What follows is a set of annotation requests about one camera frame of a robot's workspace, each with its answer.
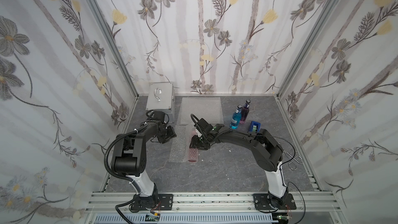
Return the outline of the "pink glass bottle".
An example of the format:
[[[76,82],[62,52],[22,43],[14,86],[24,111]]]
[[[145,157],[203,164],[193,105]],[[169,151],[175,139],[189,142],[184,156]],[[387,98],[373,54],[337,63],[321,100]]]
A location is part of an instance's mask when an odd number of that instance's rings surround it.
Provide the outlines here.
[[[194,137],[197,135],[197,131],[195,128],[192,128],[191,131],[191,137]],[[192,148],[192,146],[189,146],[189,152],[188,152],[188,161],[189,162],[197,162],[198,160],[198,150],[196,148]]]

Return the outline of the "blue tape dispenser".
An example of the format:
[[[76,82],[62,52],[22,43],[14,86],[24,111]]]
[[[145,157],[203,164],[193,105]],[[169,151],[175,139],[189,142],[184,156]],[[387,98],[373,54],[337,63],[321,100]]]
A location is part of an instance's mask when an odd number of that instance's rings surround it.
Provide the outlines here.
[[[252,121],[250,123],[248,131],[249,132],[258,132],[260,130],[260,127],[261,127],[261,123],[256,122],[256,121]]]

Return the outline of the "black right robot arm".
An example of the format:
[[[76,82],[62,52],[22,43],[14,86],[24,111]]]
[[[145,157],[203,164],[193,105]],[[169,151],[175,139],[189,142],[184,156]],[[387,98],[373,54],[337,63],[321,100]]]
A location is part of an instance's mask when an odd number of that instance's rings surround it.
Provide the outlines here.
[[[240,132],[222,124],[195,124],[194,128],[197,134],[191,139],[191,148],[209,150],[214,144],[229,143],[250,150],[266,173],[269,197],[281,203],[286,201],[289,192],[281,169],[284,150],[268,131]]]

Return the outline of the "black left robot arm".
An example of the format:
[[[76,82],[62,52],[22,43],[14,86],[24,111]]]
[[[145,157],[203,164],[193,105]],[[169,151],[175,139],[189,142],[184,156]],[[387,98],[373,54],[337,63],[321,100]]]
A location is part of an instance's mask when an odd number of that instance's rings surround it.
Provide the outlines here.
[[[147,142],[156,139],[165,144],[176,137],[174,128],[169,125],[168,114],[149,110],[146,117],[137,129],[117,135],[104,154],[106,171],[115,178],[128,181],[145,200],[157,194],[155,183],[146,172]]]

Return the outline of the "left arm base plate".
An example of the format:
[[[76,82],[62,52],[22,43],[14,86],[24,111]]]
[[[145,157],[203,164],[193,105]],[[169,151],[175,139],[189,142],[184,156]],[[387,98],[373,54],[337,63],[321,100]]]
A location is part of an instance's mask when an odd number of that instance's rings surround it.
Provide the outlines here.
[[[131,212],[154,210],[154,211],[171,211],[173,207],[173,194],[155,194],[151,197],[137,197],[130,204]]]

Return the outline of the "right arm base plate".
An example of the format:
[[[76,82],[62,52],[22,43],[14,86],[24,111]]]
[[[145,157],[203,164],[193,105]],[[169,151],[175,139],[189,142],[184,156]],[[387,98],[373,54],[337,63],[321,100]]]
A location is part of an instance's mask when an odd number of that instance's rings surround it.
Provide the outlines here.
[[[296,210],[292,194],[286,194],[281,199],[271,194],[253,194],[255,209],[258,211]]]

